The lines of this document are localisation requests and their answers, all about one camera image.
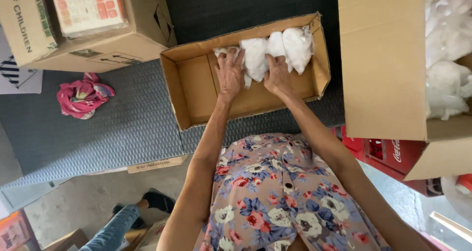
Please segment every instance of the black sneaker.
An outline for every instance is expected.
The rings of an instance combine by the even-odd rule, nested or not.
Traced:
[[[172,213],[176,204],[173,198],[164,195],[154,188],[150,188],[148,192],[143,195],[143,199],[148,201],[149,207],[157,208],[169,214]]]
[[[118,212],[120,212],[125,206],[123,206],[122,204],[116,204],[112,209],[111,209],[111,212],[113,214],[117,214]],[[144,222],[143,219],[141,218],[137,218],[136,221],[131,225],[131,229],[133,230],[140,230],[140,229],[143,229],[144,227],[146,226],[146,223]]]

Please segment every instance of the person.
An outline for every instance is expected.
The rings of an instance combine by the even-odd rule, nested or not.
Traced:
[[[218,56],[221,92],[157,250],[429,250],[292,88],[284,56],[266,55],[264,86],[303,134],[248,136],[219,158],[244,85],[235,52]]]
[[[175,200],[154,188],[150,188],[134,205],[126,207],[121,204],[115,205],[109,222],[79,251],[118,251],[123,237],[130,228],[140,229],[145,226],[144,221],[139,218],[141,211],[157,208],[170,214],[174,206]]]

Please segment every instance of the floral dress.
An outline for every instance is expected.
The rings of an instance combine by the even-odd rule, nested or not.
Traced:
[[[194,250],[286,251],[297,235],[311,251],[391,250],[303,135],[232,143]]]

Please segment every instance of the blue jeans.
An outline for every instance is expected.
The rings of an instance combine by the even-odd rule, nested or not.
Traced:
[[[136,205],[124,207],[79,251],[117,251],[126,232],[139,215]]]

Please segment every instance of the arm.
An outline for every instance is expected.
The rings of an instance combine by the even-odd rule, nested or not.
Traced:
[[[285,57],[267,55],[270,72],[264,86],[287,105],[310,146],[333,170],[393,250],[429,250],[403,222],[364,174],[357,160],[293,91]]]
[[[224,53],[218,57],[219,67],[216,70],[221,92],[188,166],[184,187],[162,232],[158,251],[191,251],[202,226],[208,221],[213,176],[226,133],[229,110],[244,86],[244,75],[241,73],[244,51],[239,53],[233,64],[235,52],[236,49],[231,49],[227,58]]]

